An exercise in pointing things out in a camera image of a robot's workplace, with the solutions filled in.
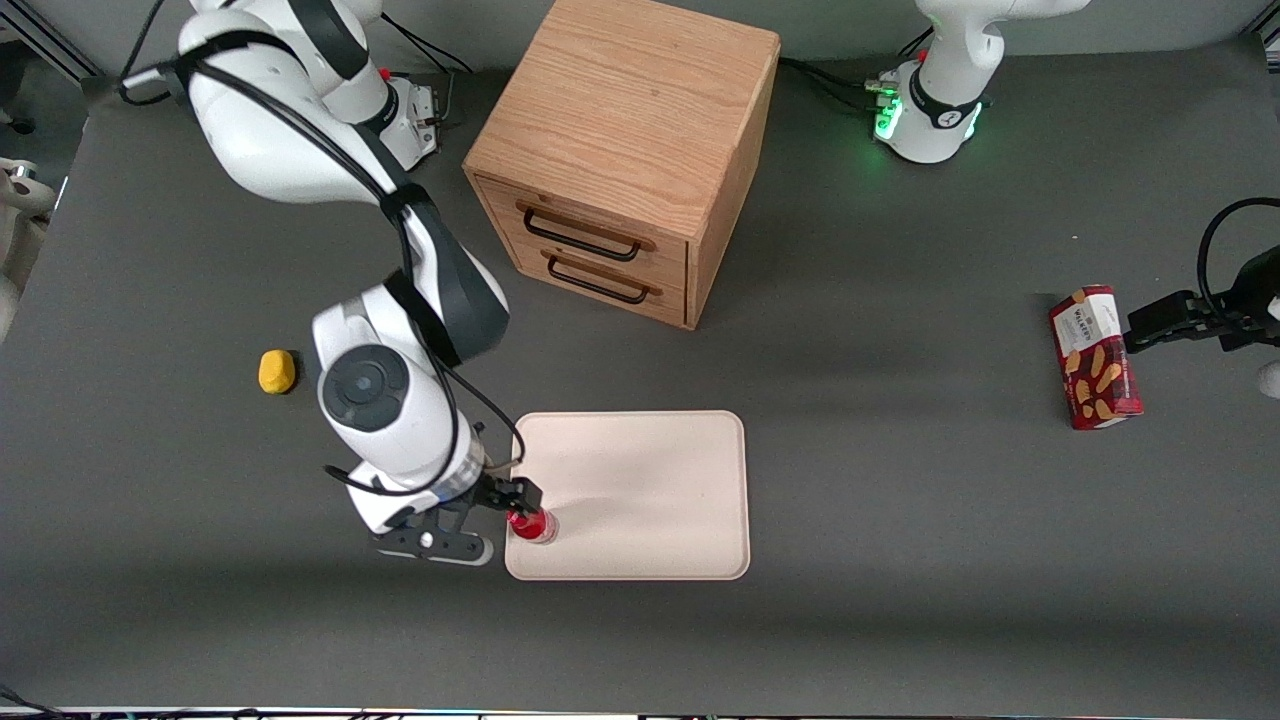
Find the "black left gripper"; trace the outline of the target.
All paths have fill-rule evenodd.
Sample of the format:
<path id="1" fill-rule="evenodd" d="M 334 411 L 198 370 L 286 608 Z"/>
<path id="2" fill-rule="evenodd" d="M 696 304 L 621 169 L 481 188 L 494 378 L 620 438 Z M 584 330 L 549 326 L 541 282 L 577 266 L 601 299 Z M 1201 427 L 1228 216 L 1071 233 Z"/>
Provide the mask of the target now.
<path id="1" fill-rule="evenodd" d="M 1247 261 L 1229 290 L 1213 293 L 1207 274 L 1208 254 L 1198 252 L 1196 281 L 1201 295 L 1180 290 L 1152 304 L 1153 313 L 1129 313 L 1124 345 L 1129 355 L 1180 340 L 1198 341 L 1220 329 L 1225 354 L 1252 345 L 1279 346 L 1279 251 L 1267 250 Z"/>

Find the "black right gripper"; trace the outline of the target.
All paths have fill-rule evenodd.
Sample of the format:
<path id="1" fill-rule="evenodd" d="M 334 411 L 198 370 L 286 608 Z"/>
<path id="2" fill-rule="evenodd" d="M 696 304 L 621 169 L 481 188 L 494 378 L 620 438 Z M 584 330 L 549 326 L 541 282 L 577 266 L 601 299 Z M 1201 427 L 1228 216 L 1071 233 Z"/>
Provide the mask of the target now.
<path id="1" fill-rule="evenodd" d="M 503 514 L 536 515 L 541 511 L 541 489 L 530 479 L 493 483 L 493 477 L 479 477 L 458 497 L 438 503 L 431 510 L 435 527 L 443 532 L 462 532 L 475 509 L 492 509 Z"/>

